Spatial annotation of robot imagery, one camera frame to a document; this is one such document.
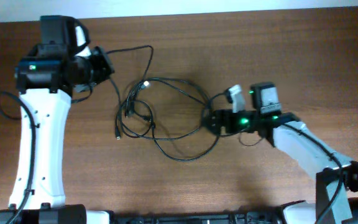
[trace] green indicator light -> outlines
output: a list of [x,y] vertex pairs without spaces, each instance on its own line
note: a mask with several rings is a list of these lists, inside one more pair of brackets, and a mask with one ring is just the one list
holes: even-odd
[[241,120],[240,120],[240,123],[241,124],[247,124],[249,122],[249,120],[247,119],[247,118],[242,118]]

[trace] white wall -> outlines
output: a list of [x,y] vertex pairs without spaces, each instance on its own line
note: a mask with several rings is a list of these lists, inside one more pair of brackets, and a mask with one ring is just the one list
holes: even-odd
[[358,6],[358,0],[0,0],[0,22]]

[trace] table surface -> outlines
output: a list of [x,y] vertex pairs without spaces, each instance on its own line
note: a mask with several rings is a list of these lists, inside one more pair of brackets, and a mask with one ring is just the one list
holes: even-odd
[[[150,77],[189,79],[210,95],[235,84],[246,90],[253,83],[274,82],[284,111],[295,113],[315,135],[358,161],[358,7],[83,23],[92,47],[153,45]],[[0,24],[0,90],[17,92],[14,67],[39,41],[38,22]],[[111,55],[120,91],[141,77],[148,56],[148,50]],[[139,99],[152,105],[159,137],[186,133],[199,122],[201,106],[165,86],[155,84]],[[3,103],[10,113],[19,112],[14,103]],[[220,140],[200,160],[175,162],[152,141],[116,140],[116,105],[111,84],[104,82],[89,100],[71,106],[63,153],[67,204],[117,213],[176,214],[314,200],[313,180],[266,141],[243,147],[233,136]],[[216,106],[230,107],[223,100]],[[16,177],[20,130],[20,123],[0,115],[0,209],[7,207]],[[258,140],[256,134],[242,138]],[[213,139],[203,130],[162,146],[174,156],[194,156]]]

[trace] camera mounted on robot arm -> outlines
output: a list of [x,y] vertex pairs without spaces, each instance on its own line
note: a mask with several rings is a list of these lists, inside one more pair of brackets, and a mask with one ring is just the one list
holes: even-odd
[[48,88],[50,93],[62,90],[72,96],[73,90],[91,91],[114,73],[101,47],[89,51],[88,30],[78,19],[41,16],[40,25],[42,43],[16,67],[16,88],[21,94],[31,88]]

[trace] wooden table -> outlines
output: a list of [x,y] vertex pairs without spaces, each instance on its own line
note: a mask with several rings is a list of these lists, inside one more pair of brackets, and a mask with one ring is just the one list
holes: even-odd
[[[106,50],[150,44],[149,76],[185,78],[210,95],[235,84],[263,81],[278,88],[284,111],[298,115],[323,141],[358,161],[358,7],[124,17],[83,21],[91,46]],[[14,67],[40,41],[38,22],[0,24],[0,90],[15,90]],[[121,91],[138,80],[149,51],[114,54]],[[171,136],[192,130],[200,105],[162,85],[147,100]],[[250,98],[246,96],[251,109]],[[4,101],[6,109],[19,107]],[[314,200],[314,182],[266,141],[243,147],[222,139],[206,157],[189,163],[164,157],[152,141],[114,137],[117,96],[110,83],[72,105],[63,157],[67,204],[117,213],[212,213]],[[229,106],[223,100],[217,106]],[[7,207],[19,157],[20,123],[0,115],[0,209]],[[165,136],[162,128],[158,136]],[[214,137],[201,131],[162,146],[193,156]],[[247,142],[256,135],[244,135]]]

